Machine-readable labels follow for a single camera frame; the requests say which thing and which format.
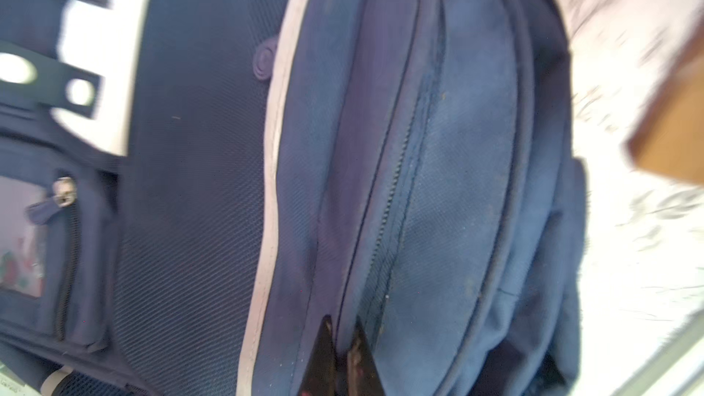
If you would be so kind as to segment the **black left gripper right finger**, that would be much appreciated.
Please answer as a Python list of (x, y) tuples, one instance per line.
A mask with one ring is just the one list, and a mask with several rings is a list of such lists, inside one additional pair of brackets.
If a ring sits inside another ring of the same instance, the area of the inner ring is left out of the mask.
[(349, 396), (385, 395), (364, 327), (359, 320), (346, 354), (346, 382)]

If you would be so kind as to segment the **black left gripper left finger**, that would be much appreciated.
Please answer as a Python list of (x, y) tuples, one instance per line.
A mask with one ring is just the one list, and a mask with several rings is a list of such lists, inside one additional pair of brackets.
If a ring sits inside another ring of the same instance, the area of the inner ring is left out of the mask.
[(299, 396), (336, 395), (337, 358), (332, 326), (331, 316), (324, 316), (298, 390)]

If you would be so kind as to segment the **navy blue student backpack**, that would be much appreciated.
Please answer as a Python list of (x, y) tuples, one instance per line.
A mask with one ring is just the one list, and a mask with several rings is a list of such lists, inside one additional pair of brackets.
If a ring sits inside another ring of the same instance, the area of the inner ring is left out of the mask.
[(43, 395), (566, 395), (556, 0), (1, 0), (1, 364)]

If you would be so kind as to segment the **brown black scroll book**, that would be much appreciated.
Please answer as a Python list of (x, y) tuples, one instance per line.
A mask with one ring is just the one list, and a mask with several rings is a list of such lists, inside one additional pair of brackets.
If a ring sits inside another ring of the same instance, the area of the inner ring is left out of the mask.
[(703, 185), (703, 24), (693, 31), (627, 142), (636, 168)]

